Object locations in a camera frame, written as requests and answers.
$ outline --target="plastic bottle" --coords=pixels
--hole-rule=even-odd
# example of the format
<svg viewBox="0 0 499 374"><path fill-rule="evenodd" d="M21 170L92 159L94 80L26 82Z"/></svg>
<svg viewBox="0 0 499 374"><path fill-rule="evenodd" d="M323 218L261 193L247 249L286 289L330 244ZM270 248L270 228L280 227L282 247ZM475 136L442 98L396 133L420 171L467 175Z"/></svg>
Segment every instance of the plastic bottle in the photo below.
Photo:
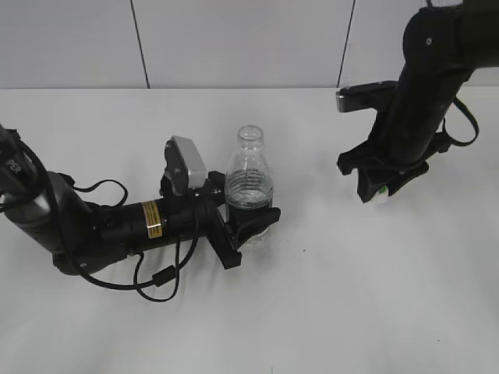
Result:
<svg viewBox="0 0 499 374"><path fill-rule="evenodd" d="M264 156L264 132L258 126L242 127L237 134L239 149L228 166L225 177L227 213L231 210L258 210L271 207L274 182ZM246 247L259 246L267 230L253 236Z"/></svg>

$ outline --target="yellow label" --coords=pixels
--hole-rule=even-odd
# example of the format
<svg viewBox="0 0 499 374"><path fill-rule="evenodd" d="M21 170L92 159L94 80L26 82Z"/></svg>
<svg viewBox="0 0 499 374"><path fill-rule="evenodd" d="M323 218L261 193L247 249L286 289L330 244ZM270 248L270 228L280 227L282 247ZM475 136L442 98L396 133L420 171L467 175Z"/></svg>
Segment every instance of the yellow label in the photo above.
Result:
<svg viewBox="0 0 499 374"><path fill-rule="evenodd" d="M146 218L147 235L149 239L160 238L163 236L163 228L161 227L161 218L157 211L157 205L154 200L142 203L143 215Z"/></svg>

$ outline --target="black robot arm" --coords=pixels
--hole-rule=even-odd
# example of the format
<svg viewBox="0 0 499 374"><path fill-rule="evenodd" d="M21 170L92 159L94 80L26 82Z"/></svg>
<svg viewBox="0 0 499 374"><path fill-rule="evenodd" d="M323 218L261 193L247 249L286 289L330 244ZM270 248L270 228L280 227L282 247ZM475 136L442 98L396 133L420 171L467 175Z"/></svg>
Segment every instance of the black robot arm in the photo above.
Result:
<svg viewBox="0 0 499 374"><path fill-rule="evenodd" d="M343 175L358 169L358 193L370 201L381 189L395 194L428 172L426 160L451 145L467 146L437 132L454 103L478 125L456 98L476 69L499 66L499 5L465 0L462 5L427 7L405 29L405 66L398 82L382 82L338 91L342 112L377 110L368 140L338 158Z"/></svg>
<svg viewBox="0 0 499 374"><path fill-rule="evenodd" d="M238 251L245 240L277 222L281 211L265 207L248 211L239 220L224 222L218 208L225 203L225 176L206 172L194 143L173 136L165 146L167 167L161 179L160 199L124 205L128 192L116 181L104 180L88 189L78 189L68 175L47 172L37 155L20 140L17 132L0 126L0 212L45 247L54 265L64 274L80 275L100 287L136 290L161 286L175 279L188 263L197 239L206 236L223 267L241 264ZM116 182L125 191L115 206L85 202L76 191L89 192L103 182ZM136 281L143 252L192 240L185 258L153 275ZM128 255L140 255L133 284L111 284L91 276Z"/></svg>

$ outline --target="white tabletop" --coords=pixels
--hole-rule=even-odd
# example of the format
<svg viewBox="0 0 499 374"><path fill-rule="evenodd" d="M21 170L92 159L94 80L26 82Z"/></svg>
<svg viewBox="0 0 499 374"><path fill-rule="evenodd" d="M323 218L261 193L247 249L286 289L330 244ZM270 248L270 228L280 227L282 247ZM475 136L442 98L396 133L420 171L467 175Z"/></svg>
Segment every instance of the white tabletop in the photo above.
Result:
<svg viewBox="0 0 499 374"><path fill-rule="evenodd" d="M170 136L224 171L237 129L260 125L282 209L268 249L243 253L239 268L223 270L201 240L168 304L59 273L0 218L0 372L497 372L499 89L461 97L482 125L476 144L435 156L388 203L363 205L335 164L374 112L337 113L334 90L0 91L0 122L48 169L81 186L117 178L131 203L158 198ZM472 135L456 110L448 126ZM148 253L144 279L173 252ZM98 276L128 283L136 260Z"/></svg>

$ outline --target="black cable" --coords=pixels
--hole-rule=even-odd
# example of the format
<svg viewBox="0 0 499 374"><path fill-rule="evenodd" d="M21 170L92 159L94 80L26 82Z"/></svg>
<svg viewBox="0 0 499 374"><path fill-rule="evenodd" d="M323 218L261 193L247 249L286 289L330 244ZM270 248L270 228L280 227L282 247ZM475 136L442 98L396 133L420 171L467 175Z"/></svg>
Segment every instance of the black cable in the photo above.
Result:
<svg viewBox="0 0 499 374"><path fill-rule="evenodd" d="M112 183L115 183L116 185L119 185L123 189L123 197L121 200L119 200L119 202L116 205L113 205L113 206L103 205L103 207L116 208L117 206L122 206L125 203L126 199L128 199L128 189L126 189L126 187L122 183L120 183L114 179L103 179L103 180L95 183L94 185L91 185L90 187L86 187L86 188L75 187L75 186L72 186L72 188L78 192L93 192L93 191L95 191L95 189L97 189L97 187L99 187L100 185L102 185L106 182L112 182Z"/></svg>
<svg viewBox="0 0 499 374"><path fill-rule="evenodd" d="M197 242L198 242L199 235L200 235L200 221L199 221L196 207L194 206L192 195L189 193L187 195L187 198L189 199L190 206L193 210L193 217L194 217L193 240L190 243L189 251L186 253L186 256L184 257L182 262L179 263L180 242L182 241L182 238L179 236L177 239L177 244L175 246L175 288L174 288L174 291L172 292L172 294L168 298L152 298L151 296L146 295L146 293L143 292L141 289L137 288L137 292L139 293L139 295L142 296L143 298L145 298L146 300L149 300L150 302L168 302L175 297L175 295L177 294L177 290L179 288L179 284L180 284L180 270L185 265L187 265L187 263L190 261L190 259L192 258L193 254L196 250ZM142 265L143 258L144 258L143 252L138 252L137 255L140 256L140 259L137 262L137 264L135 266L135 272L133 273L133 284L137 284L137 282L138 282L139 268Z"/></svg>
<svg viewBox="0 0 499 374"><path fill-rule="evenodd" d="M98 287L108 288L111 290L131 291L131 290L136 290L137 288L146 288L155 285L155 282L153 280L149 280L148 282L140 284L108 283L92 277L88 272L86 272L82 267L80 267L80 264L73 257L71 251L69 251L69 247L65 239L65 234L61 227L61 219L59 216L57 200L55 199L54 189L52 187L52 183L50 181L50 177L47 173L47 170L45 169L45 166L41 163L37 155L22 140L19 140L19 143L23 149L23 152L31 159L35 168L37 169L38 178L40 178L43 181L43 184L45 186L45 193L47 194L48 205L50 206L50 215L52 223L55 226L55 231L57 232L59 239L61 241L62 250L64 251L65 256L70 261L75 271L86 281Z"/></svg>
<svg viewBox="0 0 499 374"><path fill-rule="evenodd" d="M460 142L460 141L454 139L447 132L445 118L444 118L444 125L442 126L442 132L446 135L446 137L449 138L449 141L451 142L451 144L453 146L460 146L460 147L471 146L476 141L476 139L478 139L478 135L480 134L480 127L478 125L478 121L476 120L473 113L468 109L468 107L466 107L466 105L462 101L460 101L457 97L454 99L454 101L452 101L452 103L469 120L469 122L471 123L471 126L473 127L473 130L475 130L475 137L473 137L473 139L471 139L468 142Z"/></svg>
<svg viewBox="0 0 499 374"><path fill-rule="evenodd" d="M175 286L173 288L172 294L167 298L153 298L137 287L136 291L139 293L140 296L142 296L146 300L149 300L150 302L169 302L175 297L175 295L177 295L177 291L179 290L179 285L180 285L180 243L181 242L182 238L179 236L177 239L177 244L175 245ZM139 255L140 259L135 265L135 271L133 272L133 284L138 284L139 268L140 265L142 265L143 261L143 252L138 252L137 254Z"/></svg>

